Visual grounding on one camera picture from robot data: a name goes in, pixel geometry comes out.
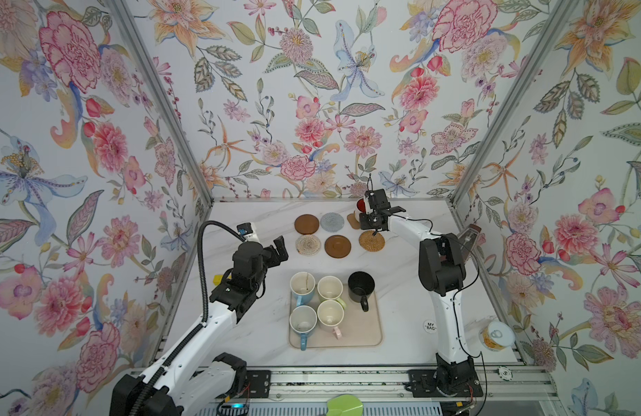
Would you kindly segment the cream mug pink handle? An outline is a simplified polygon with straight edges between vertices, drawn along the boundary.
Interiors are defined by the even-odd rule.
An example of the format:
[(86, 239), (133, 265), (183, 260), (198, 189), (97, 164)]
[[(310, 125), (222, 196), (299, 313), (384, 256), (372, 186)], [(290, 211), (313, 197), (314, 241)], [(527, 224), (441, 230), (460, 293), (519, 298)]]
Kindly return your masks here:
[(345, 317), (345, 310), (335, 300), (326, 300), (319, 304), (316, 315), (320, 328), (332, 334), (336, 339), (342, 338), (341, 324)]

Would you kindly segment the yellow white floral cup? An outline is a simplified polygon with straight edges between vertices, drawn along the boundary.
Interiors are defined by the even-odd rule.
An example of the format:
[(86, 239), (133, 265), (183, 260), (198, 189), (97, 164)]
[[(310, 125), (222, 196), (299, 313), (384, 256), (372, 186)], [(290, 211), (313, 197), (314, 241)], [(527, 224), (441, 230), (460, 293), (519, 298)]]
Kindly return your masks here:
[(479, 339), (488, 350), (502, 351), (514, 345), (516, 336), (507, 324), (492, 321), (481, 329)]

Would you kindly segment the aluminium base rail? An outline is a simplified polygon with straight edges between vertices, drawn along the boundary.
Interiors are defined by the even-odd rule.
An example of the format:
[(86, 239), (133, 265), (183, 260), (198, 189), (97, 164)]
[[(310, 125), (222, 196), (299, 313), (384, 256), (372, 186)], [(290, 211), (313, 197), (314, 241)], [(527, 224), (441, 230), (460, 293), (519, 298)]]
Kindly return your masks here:
[(229, 356), (173, 383), (124, 375), (112, 415), (340, 414), (346, 396), (363, 415), (563, 415), (551, 378), (537, 367), (478, 366), (451, 381), (436, 367), (248, 367)]

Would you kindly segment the round wooden coaster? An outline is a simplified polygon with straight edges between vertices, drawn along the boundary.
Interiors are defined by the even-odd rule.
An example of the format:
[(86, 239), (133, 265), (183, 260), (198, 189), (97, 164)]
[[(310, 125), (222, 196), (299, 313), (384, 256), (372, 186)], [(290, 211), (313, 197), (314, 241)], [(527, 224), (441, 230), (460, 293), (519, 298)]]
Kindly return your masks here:
[(301, 235), (315, 234), (320, 228), (320, 220), (312, 214), (303, 214), (294, 221), (294, 229)]

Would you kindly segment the red and white mug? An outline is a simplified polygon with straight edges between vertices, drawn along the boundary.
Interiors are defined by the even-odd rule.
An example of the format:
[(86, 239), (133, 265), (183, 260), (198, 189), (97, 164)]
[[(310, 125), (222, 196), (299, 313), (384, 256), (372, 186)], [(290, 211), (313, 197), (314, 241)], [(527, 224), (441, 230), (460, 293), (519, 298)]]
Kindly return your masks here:
[(366, 213), (367, 213), (367, 203), (364, 198), (359, 199), (356, 202), (356, 209), (353, 212), (353, 216), (358, 222), (360, 222), (361, 216)]

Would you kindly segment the ridged brown wooden coaster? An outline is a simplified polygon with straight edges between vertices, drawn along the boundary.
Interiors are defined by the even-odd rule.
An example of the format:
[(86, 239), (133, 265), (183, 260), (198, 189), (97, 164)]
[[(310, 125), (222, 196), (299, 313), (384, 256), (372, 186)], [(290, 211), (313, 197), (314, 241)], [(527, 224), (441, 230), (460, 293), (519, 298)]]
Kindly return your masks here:
[(347, 237), (332, 235), (327, 238), (324, 244), (324, 250), (331, 258), (341, 259), (350, 254), (352, 244)]

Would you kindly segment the flower-shaped cork coaster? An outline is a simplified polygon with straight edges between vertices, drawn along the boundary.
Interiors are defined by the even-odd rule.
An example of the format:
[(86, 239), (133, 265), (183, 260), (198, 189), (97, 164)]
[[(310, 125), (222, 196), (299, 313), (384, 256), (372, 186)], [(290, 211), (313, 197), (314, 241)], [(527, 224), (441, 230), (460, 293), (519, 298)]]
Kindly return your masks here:
[(347, 221), (354, 230), (361, 229), (359, 216), (355, 216), (355, 213), (349, 213), (347, 215)]

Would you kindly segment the round woven rattan coaster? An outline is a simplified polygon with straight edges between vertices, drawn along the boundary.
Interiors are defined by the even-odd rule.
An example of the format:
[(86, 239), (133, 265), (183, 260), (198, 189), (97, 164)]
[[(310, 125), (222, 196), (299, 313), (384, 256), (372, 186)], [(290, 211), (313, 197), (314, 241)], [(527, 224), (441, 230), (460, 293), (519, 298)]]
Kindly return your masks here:
[(369, 252), (378, 252), (385, 248), (386, 239), (379, 232), (365, 231), (360, 234), (359, 244)]

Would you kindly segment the round white sticker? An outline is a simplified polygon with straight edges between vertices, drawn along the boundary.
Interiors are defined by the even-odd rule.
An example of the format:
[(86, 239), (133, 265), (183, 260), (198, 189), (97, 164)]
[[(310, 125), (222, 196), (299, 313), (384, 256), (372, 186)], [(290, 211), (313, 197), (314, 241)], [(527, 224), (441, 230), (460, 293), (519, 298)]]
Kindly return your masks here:
[(423, 322), (423, 329), (428, 334), (434, 334), (437, 331), (437, 326), (435, 322), (426, 320)]

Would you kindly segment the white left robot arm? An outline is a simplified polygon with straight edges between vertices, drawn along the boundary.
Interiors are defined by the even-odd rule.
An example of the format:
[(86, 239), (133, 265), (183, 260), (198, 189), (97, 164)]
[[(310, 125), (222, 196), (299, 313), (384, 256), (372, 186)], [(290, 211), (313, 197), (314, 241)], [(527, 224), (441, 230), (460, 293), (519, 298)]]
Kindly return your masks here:
[(240, 395), (247, 388), (244, 360), (222, 353), (204, 371), (199, 367), (263, 295), (268, 270), (288, 259), (284, 237), (264, 247), (250, 235), (195, 325), (142, 374), (125, 375), (116, 384), (109, 414), (194, 415), (216, 398)]

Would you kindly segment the blue mug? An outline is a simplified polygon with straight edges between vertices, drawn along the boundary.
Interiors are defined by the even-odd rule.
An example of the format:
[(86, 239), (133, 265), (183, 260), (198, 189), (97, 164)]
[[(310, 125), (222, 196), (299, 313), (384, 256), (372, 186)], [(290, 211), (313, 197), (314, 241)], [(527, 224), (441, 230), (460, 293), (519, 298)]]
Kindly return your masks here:
[(301, 305), (296, 307), (290, 314), (289, 327), (300, 338), (300, 350), (306, 351), (308, 341), (312, 336), (318, 322), (316, 311), (308, 306)]
[(292, 305), (294, 308), (307, 305), (315, 295), (315, 277), (306, 271), (297, 272), (291, 277), (289, 288), (292, 294)]

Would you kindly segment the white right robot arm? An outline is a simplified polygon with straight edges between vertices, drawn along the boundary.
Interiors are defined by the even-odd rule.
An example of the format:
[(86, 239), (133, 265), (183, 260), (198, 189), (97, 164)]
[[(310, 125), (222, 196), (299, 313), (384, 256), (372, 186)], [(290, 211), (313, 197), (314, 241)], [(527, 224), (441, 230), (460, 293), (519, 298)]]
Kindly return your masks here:
[(407, 218), (395, 206), (370, 208), (359, 213), (360, 228), (374, 232), (392, 232), (418, 251), (418, 276), (431, 295), (437, 318), (438, 346), (433, 385), (441, 395), (458, 396), (464, 388), (479, 383), (476, 356), (468, 347), (461, 311), (466, 280), (463, 245), (452, 233), (440, 234), (432, 225), (417, 218)]

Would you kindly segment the grey-blue woven round coaster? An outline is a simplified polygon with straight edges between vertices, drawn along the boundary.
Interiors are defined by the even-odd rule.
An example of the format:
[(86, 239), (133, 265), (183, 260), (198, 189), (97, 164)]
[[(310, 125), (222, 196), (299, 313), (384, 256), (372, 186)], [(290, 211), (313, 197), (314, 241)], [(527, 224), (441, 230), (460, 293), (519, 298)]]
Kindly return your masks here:
[(320, 218), (320, 227), (326, 232), (339, 232), (344, 225), (345, 220), (339, 213), (326, 213)]

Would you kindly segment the multicolour stitched round coaster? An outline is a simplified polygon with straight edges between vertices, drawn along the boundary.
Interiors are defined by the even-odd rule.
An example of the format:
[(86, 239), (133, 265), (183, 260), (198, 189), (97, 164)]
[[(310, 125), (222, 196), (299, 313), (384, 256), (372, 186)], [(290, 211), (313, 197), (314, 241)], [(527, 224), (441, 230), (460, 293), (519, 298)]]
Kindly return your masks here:
[(315, 256), (321, 248), (322, 242), (315, 235), (301, 235), (296, 240), (296, 250), (303, 256)]

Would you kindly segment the black mug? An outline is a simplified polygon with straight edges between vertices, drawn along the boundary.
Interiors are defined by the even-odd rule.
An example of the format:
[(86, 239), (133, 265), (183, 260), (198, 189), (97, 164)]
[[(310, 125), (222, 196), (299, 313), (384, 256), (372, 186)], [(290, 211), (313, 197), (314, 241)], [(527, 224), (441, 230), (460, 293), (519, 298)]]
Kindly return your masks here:
[(369, 312), (369, 297), (375, 289), (373, 277), (365, 271), (356, 271), (348, 279), (349, 297), (358, 303), (363, 312)]

